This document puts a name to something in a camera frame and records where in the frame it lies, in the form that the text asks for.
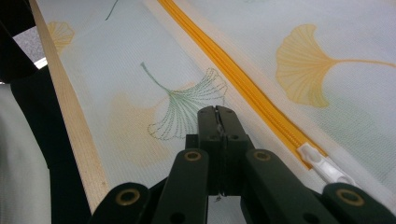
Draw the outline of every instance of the zipper pull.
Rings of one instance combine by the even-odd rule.
[[[349,175],[344,173],[339,167],[337,167],[330,159],[322,156],[318,150],[311,147],[308,143],[304,143],[302,146],[297,148],[303,160],[312,165],[314,170],[326,181],[330,183],[347,183],[358,187],[355,180]]]

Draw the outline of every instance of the metal grommet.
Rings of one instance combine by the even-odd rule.
[[[353,206],[362,206],[364,205],[363,198],[350,189],[338,189],[335,194],[340,198],[344,203],[353,205]]]
[[[257,151],[254,153],[254,157],[260,161],[269,161],[271,160],[271,155],[262,151]]]
[[[201,157],[201,153],[197,151],[190,151],[184,154],[184,159],[186,159],[186,161],[198,161]]]
[[[124,189],[116,196],[116,203],[122,206],[131,205],[140,198],[140,192],[137,189]]]

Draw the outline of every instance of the yellow ginkgo leaf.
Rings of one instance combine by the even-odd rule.
[[[106,137],[116,155],[133,164],[147,167],[166,160],[169,150],[148,132],[156,108],[131,104],[127,93],[118,93],[111,102]]]
[[[72,42],[75,33],[67,22],[52,21],[47,27],[56,51],[60,54],[64,47]]]
[[[284,39],[276,53],[276,79],[293,102],[323,107],[329,103],[322,81],[337,61],[321,50],[315,30],[315,25],[301,25]]]

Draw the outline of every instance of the zipper teeth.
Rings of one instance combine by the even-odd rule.
[[[267,123],[286,147],[307,168],[312,166],[304,162],[297,148],[308,142],[318,149],[323,155],[326,153],[301,132],[254,84],[245,72],[220,48],[209,36],[198,28],[187,15],[173,2],[173,0],[158,0],[170,16],[183,28],[183,30],[195,41],[212,62],[229,79],[236,89],[241,93],[252,108]]]

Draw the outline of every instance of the wooden strip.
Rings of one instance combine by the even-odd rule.
[[[30,6],[32,7],[35,24],[47,57],[52,82],[64,116],[64,124],[73,148],[82,184],[93,212],[108,192],[105,172],[78,103],[76,93],[64,71],[37,2],[30,0]]]

